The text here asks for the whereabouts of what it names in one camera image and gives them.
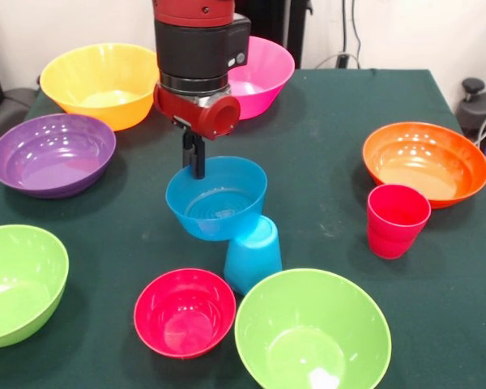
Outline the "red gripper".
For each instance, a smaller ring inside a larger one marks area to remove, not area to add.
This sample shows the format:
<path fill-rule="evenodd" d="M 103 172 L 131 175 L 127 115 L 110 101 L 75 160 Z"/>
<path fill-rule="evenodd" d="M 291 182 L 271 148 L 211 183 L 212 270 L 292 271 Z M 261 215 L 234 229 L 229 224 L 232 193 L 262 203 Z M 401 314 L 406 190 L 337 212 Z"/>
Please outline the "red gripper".
<path fill-rule="evenodd" d="M 155 107 L 177 126 L 187 127 L 182 136 L 182 167 L 191 164 L 195 179 L 205 177 L 205 143 L 228 135 L 240 117 L 240 103 L 230 88 L 210 96 L 186 96 L 170 92 L 159 83 L 153 93 Z"/>

